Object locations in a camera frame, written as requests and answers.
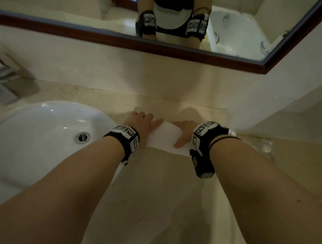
sink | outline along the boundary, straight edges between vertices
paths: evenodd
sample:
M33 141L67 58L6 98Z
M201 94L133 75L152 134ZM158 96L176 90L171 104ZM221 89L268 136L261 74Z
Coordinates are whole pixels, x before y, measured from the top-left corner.
M0 203L115 125L93 107L65 101L30 104L8 112L0 120Z

folded paper towel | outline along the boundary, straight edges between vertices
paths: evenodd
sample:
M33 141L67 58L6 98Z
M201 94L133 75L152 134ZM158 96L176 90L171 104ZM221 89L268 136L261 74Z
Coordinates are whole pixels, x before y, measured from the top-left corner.
M190 157L190 149L193 149L191 143L183 148L175 149L173 145L182 136L182 130L168 122L162 123L147 139L147 146L154 147L169 153L179 154Z

beige marble countertop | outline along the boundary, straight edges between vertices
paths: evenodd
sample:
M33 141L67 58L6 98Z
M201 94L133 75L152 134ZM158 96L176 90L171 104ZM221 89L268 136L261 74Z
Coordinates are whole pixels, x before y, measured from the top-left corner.
M135 111L166 121L214 120L226 124L225 111L47 81L8 83L21 99L14 108L63 100L90 105L122 123ZM322 145L273 139L276 164L316 195L322 196ZM84 237L87 243L245 243L224 191L214 176L196 177L191 159L154 148L138 151L98 205Z

sink drain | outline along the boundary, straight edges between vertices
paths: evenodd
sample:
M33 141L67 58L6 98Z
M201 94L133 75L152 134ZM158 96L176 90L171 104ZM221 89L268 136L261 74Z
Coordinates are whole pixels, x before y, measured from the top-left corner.
M89 142L90 134L88 132L80 132L75 136L75 142L77 144L85 144Z

marble ledge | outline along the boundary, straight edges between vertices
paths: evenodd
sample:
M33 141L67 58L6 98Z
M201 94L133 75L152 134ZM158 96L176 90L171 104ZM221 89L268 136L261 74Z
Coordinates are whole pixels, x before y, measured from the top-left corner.
M128 114L135 111L153 113L155 118L165 121L214 120L226 125L225 110L181 102L166 101L125 93L89 89L56 82L16 79L6 85L21 99L7 107L0 106L0 116L26 104L45 101L71 101L90 105L109 115L116 123L122 123Z

